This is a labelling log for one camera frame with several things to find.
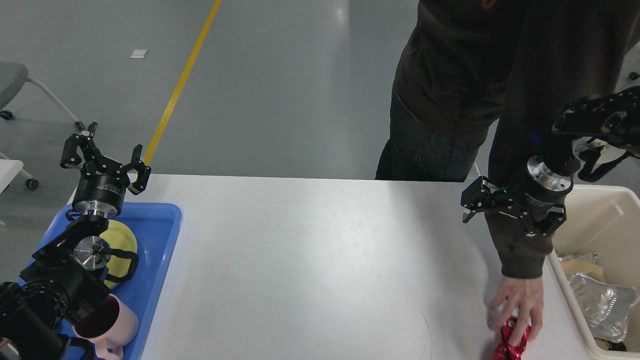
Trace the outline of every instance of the clear plastic packaging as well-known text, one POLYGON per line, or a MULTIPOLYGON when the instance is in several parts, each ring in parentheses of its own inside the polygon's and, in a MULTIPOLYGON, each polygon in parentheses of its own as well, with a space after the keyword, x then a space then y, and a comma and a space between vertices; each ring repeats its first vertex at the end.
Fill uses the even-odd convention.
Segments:
POLYGON ((586 261, 588 263, 595 264, 598 262, 598 253, 597 252, 588 252, 586 254, 569 254, 569 255, 560 255, 558 254, 558 260, 568 261, 568 260, 581 260, 586 261))
POLYGON ((592 335, 622 342, 627 337, 629 313, 640 300, 640 288, 604 284, 582 273, 567 279, 592 335))

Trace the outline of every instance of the mug handle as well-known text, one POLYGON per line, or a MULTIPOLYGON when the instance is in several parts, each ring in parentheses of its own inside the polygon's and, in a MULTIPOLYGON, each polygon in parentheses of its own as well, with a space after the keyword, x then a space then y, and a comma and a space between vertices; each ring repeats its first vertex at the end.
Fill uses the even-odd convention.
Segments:
POLYGON ((95 342, 95 355, 104 360, 122 360, 124 352, 122 347, 116 347, 113 352, 107 349, 107 340, 102 339, 95 342))

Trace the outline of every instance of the person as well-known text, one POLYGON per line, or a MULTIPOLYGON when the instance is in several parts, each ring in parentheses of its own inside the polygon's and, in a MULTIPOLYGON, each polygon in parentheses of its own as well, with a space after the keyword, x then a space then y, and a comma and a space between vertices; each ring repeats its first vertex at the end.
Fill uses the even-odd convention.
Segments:
MULTIPOLYGON (((640 39, 640 1, 420 0, 400 57, 390 136, 379 180, 464 181, 499 118, 489 158, 491 183, 504 186, 540 153, 541 134, 566 103, 614 92, 627 52, 640 39)), ((488 306, 518 309, 509 340, 542 328, 542 265, 549 236, 514 236, 518 224, 485 216, 502 262, 488 306)))

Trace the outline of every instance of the fingers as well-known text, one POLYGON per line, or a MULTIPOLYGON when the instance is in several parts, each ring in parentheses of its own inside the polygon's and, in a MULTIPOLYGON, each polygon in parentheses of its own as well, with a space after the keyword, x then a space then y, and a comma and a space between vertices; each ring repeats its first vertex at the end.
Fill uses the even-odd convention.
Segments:
POLYGON ((504 306, 504 309, 502 309, 502 312, 500 312, 500 316, 498 316, 498 319, 495 321, 495 323, 491 327, 493 331, 495 332, 500 331, 500 328, 502 328, 502 326, 504 326, 504 323, 507 320, 509 320, 509 318, 511 317, 511 314, 513 313, 513 310, 516 308, 516 305, 517 303, 514 298, 507 299, 507 304, 504 306))
POLYGON ((529 339, 535 340, 542 330, 542 308, 536 307, 531 309, 531 331, 529 331, 529 339))
POLYGON ((520 312, 518 314, 518 321, 516 322, 516 326, 513 328, 513 332, 511 333, 511 337, 509 338, 509 344, 512 346, 516 346, 522 340, 522 335, 524 335, 525 330, 527 330, 527 326, 529 325, 529 319, 531 316, 529 313, 531 309, 526 307, 521 307, 520 312))
POLYGON ((505 291, 501 289, 498 290, 498 293, 495 294, 495 298, 493 298, 493 300, 489 303, 488 307, 491 310, 494 310, 496 307, 500 306, 500 304, 507 299, 507 295, 505 294, 505 291))

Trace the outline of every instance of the red snack bag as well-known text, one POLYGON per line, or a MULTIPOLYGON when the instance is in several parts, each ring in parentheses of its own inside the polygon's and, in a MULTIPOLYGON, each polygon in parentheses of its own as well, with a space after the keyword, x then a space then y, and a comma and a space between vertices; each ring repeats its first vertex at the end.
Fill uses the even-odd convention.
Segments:
POLYGON ((522 335, 522 341, 517 346, 509 345, 509 338, 513 332, 513 327, 516 325, 517 318, 511 317, 504 323, 504 326, 500 330, 502 336, 500 337, 500 343, 495 348, 491 360, 521 360, 522 353, 527 346, 527 335, 531 330, 531 326, 527 326, 524 334, 522 335))

